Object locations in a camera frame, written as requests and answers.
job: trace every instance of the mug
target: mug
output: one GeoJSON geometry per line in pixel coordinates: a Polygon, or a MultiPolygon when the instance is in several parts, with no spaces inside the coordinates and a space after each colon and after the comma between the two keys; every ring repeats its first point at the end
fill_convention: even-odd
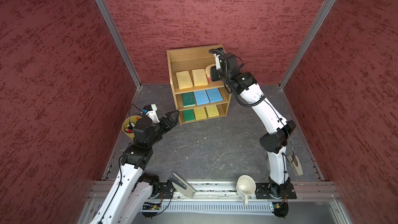
{"type": "Polygon", "coordinates": [[[236,192],[243,199],[243,203],[245,206],[249,205],[248,197],[254,194],[256,191],[256,183],[253,178],[248,175],[242,175],[238,179],[238,183],[236,184],[236,192]]]}

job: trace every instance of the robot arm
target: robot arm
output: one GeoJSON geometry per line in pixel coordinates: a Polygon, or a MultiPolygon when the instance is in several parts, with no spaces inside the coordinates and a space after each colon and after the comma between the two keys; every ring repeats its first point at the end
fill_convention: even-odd
{"type": "Polygon", "coordinates": [[[90,224],[130,224],[144,202],[159,193],[159,177],[142,173],[153,154],[152,145],[177,125],[180,112],[168,112],[160,120],[154,104],[145,106],[142,112],[146,114],[132,129],[134,143],[120,157],[116,180],[90,224]]]}
{"type": "Polygon", "coordinates": [[[234,94],[236,101],[244,107],[251,107],[260,117],[267,133],[260,138],[261,146],[267,151],[270,165],[269,191],[274,198],[284,197],[290,178],[286,171],[287,139],[296,127],[287,121],[264,96],[255,78],[249,72],[241,72],[236,56],[224,53],[222,48],[209,50],[214,54],[216,66],[211,68],[213,82],[222,80],[234,94]],[[241,102],[241,96],[247,103],[241,102]]]}

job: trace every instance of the blue sponge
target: blue sponge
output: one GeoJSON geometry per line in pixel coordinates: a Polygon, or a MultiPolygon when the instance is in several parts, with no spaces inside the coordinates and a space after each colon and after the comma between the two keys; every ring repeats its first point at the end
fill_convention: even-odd
{"type": "Polygon", "coordinates": [[[209,103],[209,99],[205,90],[195,91],[193,93],[195,94],[196,104],[198,106],[209,103]]]}
{"type": "Polygon", "coordinates": [[[222,101],[222,96],[218,88],[206,90],[207,96],[209,97],[210,103],[222,101]]]}

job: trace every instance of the wooden shelf unit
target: wooden shelf unit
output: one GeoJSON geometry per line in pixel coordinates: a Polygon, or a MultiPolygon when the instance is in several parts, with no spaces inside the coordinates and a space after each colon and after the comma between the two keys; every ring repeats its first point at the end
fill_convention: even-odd
{"type": "Polygon", "coordinates": [[[219,118],[225,117],[228,112],[229,103],[231,101],[231,94],[229,94],[225,88],[224,83],[221,81],[218,82],[209,82],[207,86],[200,86],[200,87],[191,87],[187,89],[180,90],[178,87],[176,72],[180,71],[189,71],[189,75],[191,76],[191,80],[193,83],[193,76],[192,70],[199,69],[199,68],[206,68],[208,65],[215,63],[214,55],[209,53],[210,49],[222,47],[221,44],[218,45],[209,45],[209,46],[201,46],[201,47],[188,47],[188,48],[181,48],[176,50],[167,50],[167,62],[169,65],[169,75],[170,75],[170,84],[172,87],[174,103],[176,104],[176,109],[180,110],[180,125],[197,122],[197,121],[189,121],[185,122],[183,117],[184,110],[194,109],[197,107],[207,107],[216,105],[220,116],[211,117],[211,118],[219,118]],[[221,96],[222,101],[209,103],[204,105],[196,105],[193,107],[184,107],[182,103],[182,93],[189,93],[195,91],[201,91],[206,89],[213,89],[218,88],[221,96]]]}

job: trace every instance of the gray floor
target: gray floor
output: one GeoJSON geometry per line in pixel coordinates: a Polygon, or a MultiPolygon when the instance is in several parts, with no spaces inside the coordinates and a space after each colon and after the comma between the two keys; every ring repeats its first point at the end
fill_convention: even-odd
{"type": "MultiPolygon", "coordinates": [[[[290,120],[287,103],[277,86],[262,86],[264,95],[275,108],[290,120]]],[[[137,106],[156,104],[158,117],[175,110],[170,85],[144,84],[137,106]]],[[[266,133],[264,125],[249,107],[240,106],[231,99],[227,117],[178,125],[166,133],[163,140],[153,146],[153,156],[145,172],[159,175],[167,180],[176,172],[184,180],[211,179],[237,180],[239,176],[250,175],[256,181],[266,181],[269,176],[267,153],[261,147],[259,138],[266,133]]],[[[124,134],[116,157],[121,156],[131,140],[124,134]]],[[[288,173],[293,181],[319,181],[314,164],[307,152],[306,144],[298,131],[291,135],[295,155],[301,161],[304,175],[296,176],[289,166],[288,173]]],[[[291,154],[288,145],[287,154],[291,154]]],[[[109,179],[114,179],[118,170],[113,165],[109,179]]]]}

